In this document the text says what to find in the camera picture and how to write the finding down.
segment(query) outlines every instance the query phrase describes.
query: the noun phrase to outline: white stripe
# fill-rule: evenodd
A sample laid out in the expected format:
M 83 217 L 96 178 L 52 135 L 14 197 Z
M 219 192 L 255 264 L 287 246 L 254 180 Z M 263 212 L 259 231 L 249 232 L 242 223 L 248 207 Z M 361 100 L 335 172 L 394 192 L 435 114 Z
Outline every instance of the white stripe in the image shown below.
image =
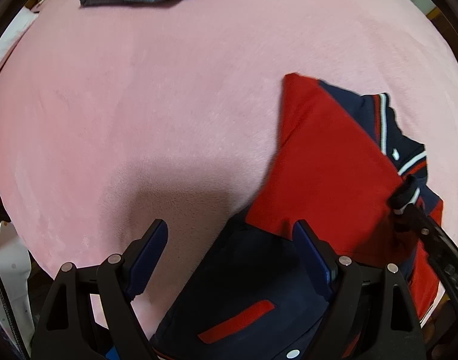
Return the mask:
M 399 208 L 398 210 L 393 210 L 394 214 L 402 215 L 408 204 L 411 204 L 411 203 L 415 204 L 415 202 L 417 202 L 417 198 L 419 197 L 419 193 L 420 193 L 420 189 L 418 187 L 418 188 L 416 188 L 416 190 L 414 192 L 414 195 L 412 196 L 411 200 L 409 200 L 409 202 L 407 204 L 405 204 L 402 208 Z
M 426 156 L 426 150 L 423 152 L 419 153 L 418 155 L 415 155 L 412 157 L 408 162 L 406 162 L 399 170 L 398 170 L 398 175 L 404 174 L 406 170 L 408 170 L 411 166 L 413 166 L 416 162 L 418 162 L 420 159 L 424 158 Z
M 387 121 L 386 121 L 386 102 L 387 97 L 385 93 L 380 93 L 381 98 L 381 151 L 382 154 L 387 155 Z

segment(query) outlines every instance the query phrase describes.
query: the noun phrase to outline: pink tablecloth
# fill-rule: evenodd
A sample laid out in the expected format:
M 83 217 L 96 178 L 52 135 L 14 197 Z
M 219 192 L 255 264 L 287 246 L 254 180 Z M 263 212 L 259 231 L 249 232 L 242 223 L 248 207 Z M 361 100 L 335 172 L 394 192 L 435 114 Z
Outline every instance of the pink tablecloth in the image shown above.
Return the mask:
M 458 244 L 458 65 L 409 0 L 42 7 L 0 74 L 0 194 L 51 275 L 165 219 L 166 252 L 134 302 L 147 334 L 261 186 L 289 72 L 392 95 Z

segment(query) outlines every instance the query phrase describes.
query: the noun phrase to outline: red pocket trim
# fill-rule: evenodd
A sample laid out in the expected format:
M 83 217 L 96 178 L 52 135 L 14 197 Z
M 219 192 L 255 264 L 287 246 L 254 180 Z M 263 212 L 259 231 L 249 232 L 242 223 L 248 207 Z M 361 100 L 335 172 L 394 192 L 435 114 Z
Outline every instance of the red pocket trim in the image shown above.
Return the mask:
M 240 312 L 235 317 L 228 319 L 209 330 L 197 335 L 204 344 L 213 344 L 228 335 L 240 332 L 251 323 L 256 322 L 264 314 L 274 310 L 275 306 L 270 300 L 261 300 Z

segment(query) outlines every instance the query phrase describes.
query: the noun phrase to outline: button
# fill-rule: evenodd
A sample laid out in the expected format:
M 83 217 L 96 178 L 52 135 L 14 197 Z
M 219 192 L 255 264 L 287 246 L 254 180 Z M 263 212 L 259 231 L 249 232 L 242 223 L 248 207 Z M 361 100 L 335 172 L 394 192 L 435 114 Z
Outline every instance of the button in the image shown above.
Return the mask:
M 292 351 L 290 351 L 290 352 L 288 352 L 288 353 L 286 354 L 286 357 L 287 357 L 288 359 L 294 359 L 294 358 L 296 358 L 297 356 L 299 356 L 299 354 L 300 354 L 300 350 L 298 350 L 298 349 L 293 349 Z

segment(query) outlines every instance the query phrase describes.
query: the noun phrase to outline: pink blanket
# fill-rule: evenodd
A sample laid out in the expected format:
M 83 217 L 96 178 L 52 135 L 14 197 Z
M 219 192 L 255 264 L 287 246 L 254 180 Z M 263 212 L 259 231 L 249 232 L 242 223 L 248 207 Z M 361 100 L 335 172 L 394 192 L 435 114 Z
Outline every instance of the pink blanket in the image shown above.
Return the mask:
M 392 95 L 458 244 L 458 65 L 409 0 L 47 0 L 0 74 L 0 194 L 34 257 L 98 264 L 163 218 L 151 334 L 262 185 L 293 71 Z

